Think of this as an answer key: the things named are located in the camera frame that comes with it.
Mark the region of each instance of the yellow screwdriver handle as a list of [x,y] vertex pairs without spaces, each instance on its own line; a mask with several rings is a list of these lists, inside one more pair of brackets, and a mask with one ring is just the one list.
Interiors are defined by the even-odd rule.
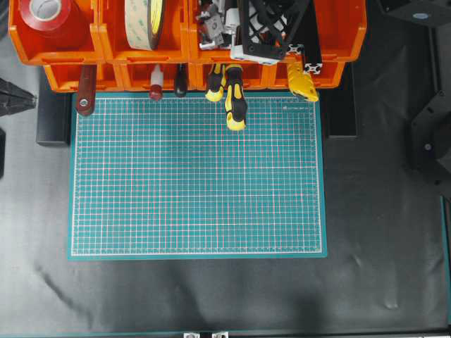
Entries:
[[302,96],[310,102],[319,100],[311,75],[304,73],[302,62],[287,64],[287,72],[288,88],[293,95]]
[[240,65],[229,65],[225,69],[228,77],[225,111],[227,127],[239,131],[246,128],[247,102],[242,88],[242,68]]
[[218,102],[223,98],[224,87],[226,86],[225,66],[215,63],[207,78],[205,97],[210,102]]

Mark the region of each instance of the yellow plastic part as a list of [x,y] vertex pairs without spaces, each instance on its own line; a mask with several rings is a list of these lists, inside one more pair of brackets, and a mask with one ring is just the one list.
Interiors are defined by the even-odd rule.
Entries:
[[[227,73],[227,71],[231,68],[239,68],[242,72],[241,65],[236,65],[236,64],[232,64],[232,65],[229,65],[228,67],[226,67],[225,72]],[[233,117],[234,109],[235,110],[240,109],[240,108],[247,109],[247,105],[245,105],[244,107],[242,105],[239,105],[239,102],[243,102],[245,100],[243,89],[242,89],[242,79],[241,79],[242,73],[241,72],[240,72],[239,77],[235,77],[237,74],[234,74],[233,78],[230,78],[230,74],[228,74],[229,75],[229,84],[227,87],[227,97],[225,98],[225,111],[227,112],[227,117],[226,117],[227,128],[232,131],[235,131],[235,132],[244,130],[246,128],[245,119],[243,119],[241,121],[236,121]]]
[[315,85],[309,73],[304,73],[302,62],[287,64],[288,88],[295,96],[303,96],[307,101],[319,100]]
[[150,3],[150,22],[152,34],[156,35],[160,29],[161,12],[163,11],[163,0],[152,0]]
[[244,130],[246,128],[246,123],[244,120],[237,122],[233,120],[233,114],[227,113],[227,128],[233,130],[234,132],[239,132],[240,130]]
[[206,99],[209,100],[210,102],[218,102],[223,98],[223,96],[224,96],[223,87],[219,89],[219,92],[213,92],[209,89],[208,92],[205,94]]
[[221,79],[221,83],[219,84],[219,90],[217,92],[214,92],[213,90],[211,90],[211,88],[207,88],[205,98],[210,102],[218,102],[223,98],[224,87],[227,84],[225,67],[223,67],[220,63],[215,63],[211,67],[209,77],[213,78],[214,80]]

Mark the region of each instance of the black table surface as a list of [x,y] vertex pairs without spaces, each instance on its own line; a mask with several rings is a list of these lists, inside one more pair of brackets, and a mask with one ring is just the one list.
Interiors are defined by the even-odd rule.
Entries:
[[[409,170],[404,140],[433,93],[428,33],[373,0],[368,15],[354,64],[360,137],[324,145],[325,259],[69,262],[69,150],[35,143],[36,110],[0,118],[0,335],[445,328],[440,199]],[[0,77],[37,94],[38,69],[8,36]]]

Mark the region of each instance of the screwdriver handle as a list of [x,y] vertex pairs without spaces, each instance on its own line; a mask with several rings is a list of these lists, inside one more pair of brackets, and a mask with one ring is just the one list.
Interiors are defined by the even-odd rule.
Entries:
[[228,77],[225,111],[227,127],[239,131],[246,128],[247,102],[242,86],[242,68],[240,65],[229,65],[225,69]]
[[226,86],[225,66],[220,63],[212,65],[206,81],[205,97],[210,102],[218,102],[223,98]]
[[174,79],[174,94],[177,97],[185,97],[188,91],[188,76],[186,73],[186,64],[177,65],[177,73]]

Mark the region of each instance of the red cap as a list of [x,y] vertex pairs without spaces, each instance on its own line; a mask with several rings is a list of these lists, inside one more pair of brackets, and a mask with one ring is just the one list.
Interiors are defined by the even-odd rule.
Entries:
[[150,86],[149,97],[152,100],[160,101],[163,98],[163,89],[161,86],[158,86],[157,84]]

